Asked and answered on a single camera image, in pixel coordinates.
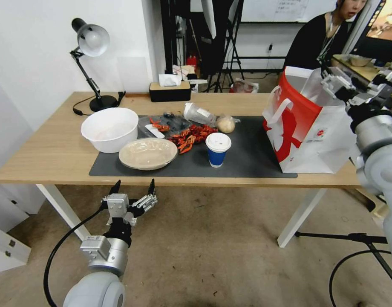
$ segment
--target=beige plate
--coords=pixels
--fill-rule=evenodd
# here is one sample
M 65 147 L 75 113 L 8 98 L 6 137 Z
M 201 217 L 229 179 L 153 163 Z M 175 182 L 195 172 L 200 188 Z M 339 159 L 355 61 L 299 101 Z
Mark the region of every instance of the beige plate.
M 144 138 L 130 142 L 119 152 L 119 160 L 129 168 L 151 171 L 168 165 L 178 154 L 171 141 Z

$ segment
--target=paper bag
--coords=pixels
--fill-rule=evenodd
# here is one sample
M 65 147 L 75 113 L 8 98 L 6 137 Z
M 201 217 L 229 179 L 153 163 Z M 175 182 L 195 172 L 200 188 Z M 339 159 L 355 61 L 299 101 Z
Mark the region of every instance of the paper bag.
M 300 93 L 311 74 L 317 72 L 287 67 L 263 111 L 263 127 L 285 173 L 336 173 L 356 141 L 343 101 L 328 98 L 320 83 L 319 95 L 306 91 L 314 101 L 322 97 L 323 106 Z

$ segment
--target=woman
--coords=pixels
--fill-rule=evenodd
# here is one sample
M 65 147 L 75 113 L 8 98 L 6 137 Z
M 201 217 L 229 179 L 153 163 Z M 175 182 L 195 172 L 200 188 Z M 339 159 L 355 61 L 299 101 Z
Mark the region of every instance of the woman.
M 320 62 L 330 64 L 334 54 L 340 54 L 348 40 L 348 23 L 367 0 L 338 0 L 333 12 L 315 17 L 296 35 L 285 59 L 285 66 L 308 69 L 320 67 Z

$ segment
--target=bowl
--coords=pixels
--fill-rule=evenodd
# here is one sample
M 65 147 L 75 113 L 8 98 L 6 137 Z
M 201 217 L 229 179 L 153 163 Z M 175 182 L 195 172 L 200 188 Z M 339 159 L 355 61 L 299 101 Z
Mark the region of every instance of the bowl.
M 90 115 L 81 125 L 81 134 L 100 152 L 116 153 L 138 137 L 138 115 L 115 107 Z
M 119 151 L 119 160 L 129 168 L 151 171 L 168 165 L 178 154 L 166 139 L 144 138 L 130 142 Z
M 355 67 L 364 67 L 366 66 L 372 59 L 370 58 L 364 58 L 360 55 L 350 55 L 349 56 L 349 62 L 351 63 L 352 66 Z

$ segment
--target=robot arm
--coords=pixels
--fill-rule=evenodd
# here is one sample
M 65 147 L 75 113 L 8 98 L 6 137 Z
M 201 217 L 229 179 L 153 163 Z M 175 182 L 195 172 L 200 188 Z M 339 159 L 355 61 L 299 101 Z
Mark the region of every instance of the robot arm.
M 379 74 L 367 88 L 354 86 L 356 82 L 331 69 L 324 70 L 323 77 L 324 89 L 346 103 L 352 118 L 359 150 L 353 162 L 361 185 L 375 195 L 383 194 L 389 206 L 383 229 L 392 252 L 392 113 L 384 107 L 392 94 L 392 71 Z
M 64 307 L 121 307 L 125 302 L 125 287 L 120 282 L 127 266 L 127 252 L 131 245 L 132 227 L 137 217 L 155 206 L 155 181 L 148 194 L 130 201 L 127 194 L 111 191 L 102 199 L 107 205 L 109 231 L 104 235 L 85 238 L 80 250 L 88 257 L 88 267 L 95 272 L 83 277 L 67 294 Z

